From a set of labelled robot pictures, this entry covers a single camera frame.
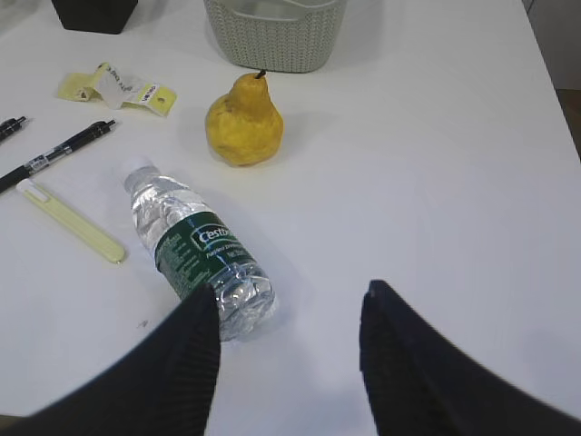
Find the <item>plastic water bottle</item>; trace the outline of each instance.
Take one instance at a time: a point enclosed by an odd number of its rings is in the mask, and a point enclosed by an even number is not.
[[[221,338],[252,330],[273,309],[271,281],[201,196],[161,175],[151,161],[122,169],[133,223],[157,269],[183,300],[199,284],[216,291]]]

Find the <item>black pen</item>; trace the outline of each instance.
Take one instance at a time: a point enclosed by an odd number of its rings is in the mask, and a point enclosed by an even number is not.
[[[21,116],[17,120],[10,118],[0,124],[0,141],[3,141],[8,136],[11,136],[22,129],[22,123],[26,121],[26,118]]]
[[[115,120],[111,120],[109,123],[98,121],[97,123],[91,124],[79,134],[67,139],[62,144],[57,145],[50,152],[41,154],[40,156],[35,157],[32,161],[19,166],[12,172],[0,178],[0,193],[3,193],[6,189],[17,185],[19,182],[22,182],[31,175],[42,171],[47,166],[54,164],[60,158],[65,157],[72,152],[76,152],[79,148],[82,148],[104,134],[111,132],[111,126],[113,124],[115,124]]]

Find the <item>yellow pear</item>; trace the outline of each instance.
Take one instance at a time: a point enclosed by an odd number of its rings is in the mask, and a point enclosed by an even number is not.
[[[210,146],[232,165],[269,159],[281,147],[284,122],[272,104],[266,71],[245,74],[206,116]]]

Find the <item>white basket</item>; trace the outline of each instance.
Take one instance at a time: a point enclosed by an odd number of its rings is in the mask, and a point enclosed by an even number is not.
[[[329,59],[347,0],[204,0],[222,51],[257,70],[307,73]]]

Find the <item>black pot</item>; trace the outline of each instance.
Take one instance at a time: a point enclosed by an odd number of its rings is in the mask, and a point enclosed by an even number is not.
[[[68,30],[120,34],[137,0],[53,0],[54,9]]]

